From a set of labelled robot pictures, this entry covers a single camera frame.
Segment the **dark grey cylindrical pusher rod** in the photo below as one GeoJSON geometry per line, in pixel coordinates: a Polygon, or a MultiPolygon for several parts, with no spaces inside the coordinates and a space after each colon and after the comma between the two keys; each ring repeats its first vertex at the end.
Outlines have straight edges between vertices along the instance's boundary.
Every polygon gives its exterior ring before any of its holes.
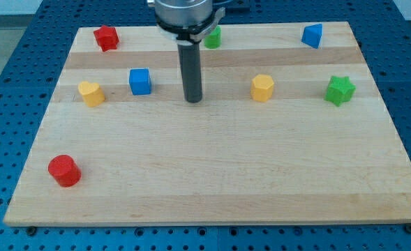
{"type": "Polygon", "coordinates": [[[187,102],[202,100],[202,73],[198,44],[177,45],[181,69],[184,98],[187,102]]]}

